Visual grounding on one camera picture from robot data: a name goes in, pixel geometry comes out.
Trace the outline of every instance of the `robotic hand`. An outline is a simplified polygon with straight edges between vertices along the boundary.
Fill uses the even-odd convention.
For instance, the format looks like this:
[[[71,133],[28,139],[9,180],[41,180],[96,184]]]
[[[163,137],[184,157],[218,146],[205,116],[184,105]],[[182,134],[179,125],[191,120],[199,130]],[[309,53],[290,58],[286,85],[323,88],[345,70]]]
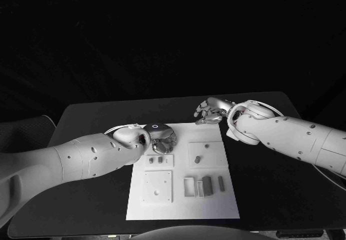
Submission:
[[[173,151],[178,136],[166,124],[117,126],[58,146],[0,153],[0,228],[41,192],[135,164],[150,144],[158,154]]]
[[[284,116],[274,107],[254,100],[235,104],[210,97],[199,104],[195,117],[201,111],[202,119],[197,125],[218,124],[227,117],[227,135],[234,140],[250,145],[261,142],[271,150],[329,169],[341,177],[346,176],[345,131]]]

